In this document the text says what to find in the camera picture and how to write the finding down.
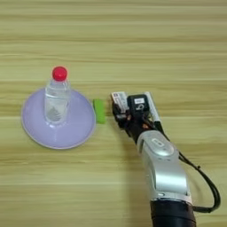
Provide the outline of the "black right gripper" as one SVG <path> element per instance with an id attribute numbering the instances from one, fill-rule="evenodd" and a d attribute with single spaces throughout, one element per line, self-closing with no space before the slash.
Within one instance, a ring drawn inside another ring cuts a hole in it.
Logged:
<path id="1" fill-rule="evenodd" d="M 156 127 L 151 121 L 149 121 L 142 113 L 138 118 L 126 110 L 122 111 L 118 104 L 112 103 L 113 116 L 120 129 L 124 129 L 129 137 L 131 137 L 135 143 L 139 136 L 148 130 L 156 130 Z"/>

